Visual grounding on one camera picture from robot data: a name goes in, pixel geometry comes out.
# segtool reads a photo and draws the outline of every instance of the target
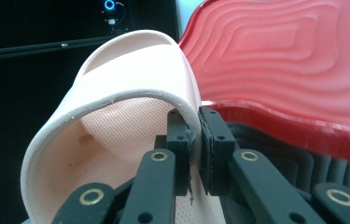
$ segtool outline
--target white slipper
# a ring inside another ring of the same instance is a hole
[[[137,172],[176,108],[196,133],[191,165],[194,202],[176,198],[176,223],[225,223],[217,197],[198,174],[201,99],[185,56],[169,36],[137,31],[98,48],[28,147],[21,193],[33,223],[49,223],[70,193],[101,182],[113,189]]]

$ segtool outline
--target blue light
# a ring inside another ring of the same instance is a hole
[[[114,9],[115,6],[116,6],[116,4],[114,3],[113,0],[106,0],[106,1],[105,1],[105,9],[111,11],[111,10]]]

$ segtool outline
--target wavy pattern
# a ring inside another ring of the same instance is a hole
[[[272,123],[286,115],[304,129],[350,136],[350,1],[207,1],[180,47],[203,100],[256,103],[281,114]],[[312,150],[350,160],[350,149]]]

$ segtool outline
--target slipper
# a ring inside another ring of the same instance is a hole
[[[177,223],[225,223],[198,174],[201,105],[195,77],[169,36],[136,31],[98,48],[81,66],[57,110],[36,134],[21,168],[21,194],[33,223],[49,223],[72,191],[90,182],[113,189],[133,178],[142,156],[166,134],[177,109],[195,132],[191,188],[176,197]]]
[[[207,0],[180,40],[227,122],[350,161],[350,2]]]

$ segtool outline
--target red textured sole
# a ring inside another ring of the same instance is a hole
[[[350,161],[350,1],[210,0],[179,45],[226,121]]]

